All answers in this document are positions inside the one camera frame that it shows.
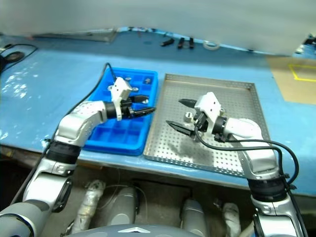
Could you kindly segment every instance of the black rubber joint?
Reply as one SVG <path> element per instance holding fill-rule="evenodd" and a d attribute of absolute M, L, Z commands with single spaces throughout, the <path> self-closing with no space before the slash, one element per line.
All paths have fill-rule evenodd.
<path fill-rule="evenodd" d="M 216 121 L 215 121 L 212 133 L 213 134 L 223 134 L 226 122 L 227 122 L 226 117 L 218 116 Z"/>
<path fill-rule="evenodd" d="M 107 112 L 107 118 L 113 119 L 117 117 L 117 111 L 115 110 L 115 106 L 112 102 L 105 102 L 105 109 Z"/>
<path fill-rule="evenodd" d="M 75 164 L 80 151 L 81 147 L 53 141 L 50 145 L 46 158 L 66 164 Z"/>
<path fill-rule="evenodd" d="M 286 198 L 283 176 L 269 180 L 248 179 L 248 184 L 253 198 L 258 201 L 281 201 Z"/>

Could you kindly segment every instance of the white plastic panel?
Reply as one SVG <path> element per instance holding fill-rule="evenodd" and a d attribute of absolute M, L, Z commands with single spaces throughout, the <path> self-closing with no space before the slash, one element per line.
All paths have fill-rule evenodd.
<path fill-rule="evenodd" d="M 293 53 L 316 21 L 314 0 L 0 0 L 0 6 L 0 32 L 9 35 L 142 26 L 278 54 Z"/>

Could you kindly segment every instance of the perforated metal tray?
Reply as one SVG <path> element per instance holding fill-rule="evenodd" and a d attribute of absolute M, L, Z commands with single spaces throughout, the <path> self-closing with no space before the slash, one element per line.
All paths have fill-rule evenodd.
<path fill-rule="evenodd" d="M 263 138 L 269 139 L 266 122 L 253 83 L 166 74 L 143 153 L 147 159 L 243 176 L 238 159 L 242 153 L 209 149 L 176 132 L 165 122 L 172 120 L 184 123 L 185 112 L 195 112 L 194 109 L 180 104 L 178 100 L 198 99 L 199 96 L 210 91 L 215 93 L 218 101 L 226 110 L 227 117 L 254 120 L 260 125 Z M 232 147 L 229 143 L 214 141 L 213 136 L 208 134 L 205 134 L 203 139 L 214 146 Z"/>

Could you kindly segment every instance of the white tape roll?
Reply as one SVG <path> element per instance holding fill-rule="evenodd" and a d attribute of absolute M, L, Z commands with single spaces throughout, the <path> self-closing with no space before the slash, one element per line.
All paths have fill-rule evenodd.
<path fill-rule="evenodd" d="M 214 50 L 219 49 L 220 46 L 221 46 L 220 42 L 217 42 L 217 41 L 207 41 L 207 40 L 203 41 L 203 47 L 206 48 L 207 50 L 214 51 Z"/>

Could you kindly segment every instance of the black cable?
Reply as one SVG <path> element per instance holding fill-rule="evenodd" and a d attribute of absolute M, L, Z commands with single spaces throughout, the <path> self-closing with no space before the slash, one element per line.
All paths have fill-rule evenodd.
<path fill-rule="evenodd" d="M 304 221 L 303 221 L 303 217 L 302 217 L 300 208 L 298 207 L 298 204 L 297 204 L 297 202 L 296 202 L 296 200 L 295 200 L 295 197 L 294 197 L 293 193 L 291 192 L 291 190 L 290 190 L 289 188 L 287 188 L 287 193 L 288 193 L 288 195 L 290 196 L 291 201 L 292 201 L 292 204 L 293 204 L 294 209 L 295 209 L 295 211 L 296 211 L 296 217 L 297 217 L 297 219 L 298 219 L 298 222 L 300 223 L 300 226 L 301 226 L 301 230 L 302 230 L 302 232 L 303 232 L 303 235 L 304 235 L 304 237 L 308 237 L 308 233 L 307 233 L 307 230 L 306 230 Z"/>
<path fill-rule="evenodd" d="M 254 150 L 275 150 L 278 154 L 278 163 L 279 166 L 280 164 L 282 165 L 281 161 L 282 161 L 282 151 L 280 148 L 278 147 L 271 147 L 271 146 L 265 146 L 265 147 L 215 147 L 212 146 L 208 143 L 206 143 L 205 141 L 203 141 L 203 139 L 201 138 L 201 136 L 198 133 L 198 126 L 195 126 L 194 131 L 196 133 L 196 137 L 197 139 L 206 147 L 210 148 L 210 149 L 214 149 L 214 150 L 219 150 L 219 151 L 224 151 L 224 152 L 242 152 L 242 151 L 254 151 Z"/>
<path fill-rule="evenodd" d="M 287 147 L 286 145 L 284 145 L 284 144 L 282 144 L 282 143 L 275 142 L 275 141 L 271 141 L 271 140 L 260 140 L 260 139 L 226 140 L 226 142 L 265 142 L 265 143 L 271 143 L 271 144 L 280 146 L 280 147 L 284 148 L 285 150 L 287 150 L 287 152 L 290 153 L 290 155 L 291 155 L 292 158 L 293 158 L 294 166 L 295 166 L 294 174 L 293 174 L 293 176 L 287 181 L 287 183 L 290 185 L 291 183 L 293 183 L 293 181 L 294 181 L 294 180 L 297 178 L 297 176 L 298 176 L 298 173 L 299 173 L 299 163 L 298 163 L 297 157 L 296 157 L 296 155 L 294 154 L 294 152 L 293 152 L 289 147 Z"/>
<path fill-rule="evenodd" d="M 9 68 L 12 68 L 14 65 L 18 64 L 19 62 L 23 61 L 23 60 L 26 59 L 27 57 L 31 56 L 36 50 L 39 49 L 39 48 L 37 48 L 37 46 L 32 45 L 32 44 L 28 44 L 28 43 L 17 43 L 17 44 L 12 44 L 12 45 L 6 47 L 6 48 L 1 52 L 1 54 L 2 54 L 3 52 L 7 51 L 8 49 L 14 48 L 14 47 L 16 47 L 16 46 L 30 46 L 30 47 L 33 47 L 33 51 L 32 51 L 31 53 L 27 54 L 26 56 L 24 56 L 23 58 L 21 58 L 19 61 L 15 62 L 15 63 L 12 63 L 12 64 L 9 65 L 8 67 L 4 68 L 4 69 L 2 70 L 2 72 L 8 70 Z"/>
<path fill-rule="evenodd" d="M 74 110 L 79 104 L 81 104 L 84 100 L 86 100 L 86 99 L 94 92 L 94 90 L 99 86 L 99 84 L 100 84 L 100 82 L 101 82 L 101 80 L 102 80 L 102 78 L 103 78 L 103 76 L 104 76 L 104 73 L 105 73 L 105 71 L 106 71 L 106 69 L 107 69 L 108 66 L 110 67 L 110 69 L 112 69 L 111 65 L 110 65 L 109 63 L 106 63 L 106 64 L 104 65 L 104 68 L 103 68 L 103 70 L 102 70 L 102 73 L 101 73 L 101 75 L 100 75 L 100 77 L 99 77 L 99 79 L 98 79 L 98 82 L 97 82 L 96 85 L 93 87 L 93 89 L 90 90 L 90 92 L 89 92 L 86 96 L 84 96 L 78 103 L 76 103 L 74 106 L 72 106 L 72 108 L 71 108 L 70 110 L 68 110 L 68 111 L 65 113 L 64 116 L 70 114 L 72 110 Z M 27 184 L 29 183 L 29 181 L 31 180 L 31 178 L 33 177 L 33 175 L 35 174 L 35 171 L 36 171 L 38 165 L 40 164 L 41 159 L 43 159 L 43 157 L 46 155 L 46 153 L 47 153 L 47 151 L 48 151 L 48 149 L 49 149 L 51 143 L 53 142 L 54 137 L 55 137 L 55 134 L 56 134 L 56 132 L 57 132 L 57 130 L 58 130 L 58 125 L 57 125 L 55 131 L 53 132 L 53 135 L 52 135 L 50 141 L 48 142 L 46 148 L 44 149 L 43 153 L 41 154 L 40 158 L 39 158 L 38 161 L 36 162 L 35 166 L 34 166 L 33 169 L 31 170 L 31 172 L 29 173 L 29 175 L 26 177 L 25 181 L 23 182 L 22 186 L 20 187 L 20 189 L 18 190 L 18 192 L 17 192 L 16 195 L 14 196 L 14 198 L 13 198 L 13 200 L 12 200 L 12 202 L 11 202 L 10 205 L 16 203 L 17 200 L 20 200 L 21 196 L 23 195 Z"/>

